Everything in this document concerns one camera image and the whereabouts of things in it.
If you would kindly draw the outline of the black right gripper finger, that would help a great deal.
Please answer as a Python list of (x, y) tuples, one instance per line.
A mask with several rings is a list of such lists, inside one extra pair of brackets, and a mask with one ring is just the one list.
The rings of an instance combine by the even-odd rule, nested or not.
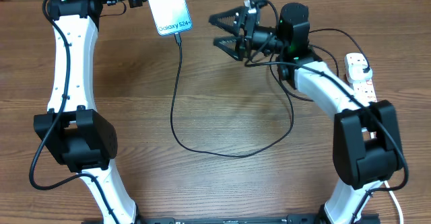
[(215, 38), (213, 45), (221, 49), (236, 61), (244, 58), (244, 42), (242, 37), (225, 36)]
[(245, 23), (247, 15), (248, 8), (240, 6), (225, 12), (211, 15), (209, 17), (209, 23), (234, 36), (240, 36), (240, 31), (242, 30), (242, 35), (246, 36), (247, 30)]

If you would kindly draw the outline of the blue Galaxy smartphone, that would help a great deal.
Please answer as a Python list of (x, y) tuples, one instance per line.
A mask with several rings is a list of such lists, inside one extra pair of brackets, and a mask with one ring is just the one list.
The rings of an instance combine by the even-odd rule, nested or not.
[(159, 35), (167, 36), (193, 27), (186, 0), (148, 0)]

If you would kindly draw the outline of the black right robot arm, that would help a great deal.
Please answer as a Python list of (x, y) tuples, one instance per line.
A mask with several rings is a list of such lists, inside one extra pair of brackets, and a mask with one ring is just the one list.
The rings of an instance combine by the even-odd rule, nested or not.
[(246, 67), (259, 53), (276, 54), (279, 78), (307, 95), (333, 121), (333, 164), (339, 176), (330, 199), (315, 215), (291, 214), (288, 223), (378, 223), (363, 209), (398, 170), (407, 170), (394, 106), (354, 92), (313, 50), (309, 10), (288, 3), (277, 12), (275, 27), (260, 25), (268, 0), (246, 0), (240, 7), (213, 14), (209, 22), (227, 32), (213, 43)]

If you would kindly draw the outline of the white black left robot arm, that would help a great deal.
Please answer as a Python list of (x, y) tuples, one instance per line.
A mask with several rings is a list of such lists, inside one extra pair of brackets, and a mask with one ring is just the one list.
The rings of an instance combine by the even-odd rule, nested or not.
[[(37, 190), (52, 190), (80, 179), (89, 188), (102, 223), (144, 223), (135, 201), (125, 190), (116, 166), (116, 131), (97, 109), (94, 99), (94, 48), (104, 5), (147, 0), (43, 0), (42, 12), (56, 37), (55, 78), (46, 113), (34, 116), (41, 143), (30, 165), (29, 181)], [(42, 186), (35, 181), (43, 149), (72, 175)]]

